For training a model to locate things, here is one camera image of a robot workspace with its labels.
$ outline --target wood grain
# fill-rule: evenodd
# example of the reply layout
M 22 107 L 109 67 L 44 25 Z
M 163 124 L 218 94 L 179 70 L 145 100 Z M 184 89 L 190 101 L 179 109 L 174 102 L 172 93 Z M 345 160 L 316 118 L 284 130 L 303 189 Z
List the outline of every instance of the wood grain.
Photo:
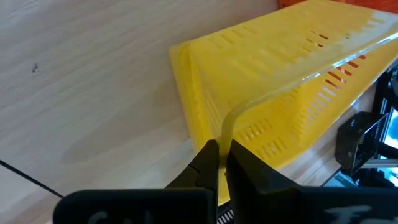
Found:
M 51 223 L 57 196 L 0 166 L 0 223 Z
M 180 163 L 171 155 L 191 153 L 179 151 L 188 132 L 169 47 L 277 9 L 276 0 L 0 4 L 0 159 L 61 194 L 166 185 L 173 174 L 162 169 Z

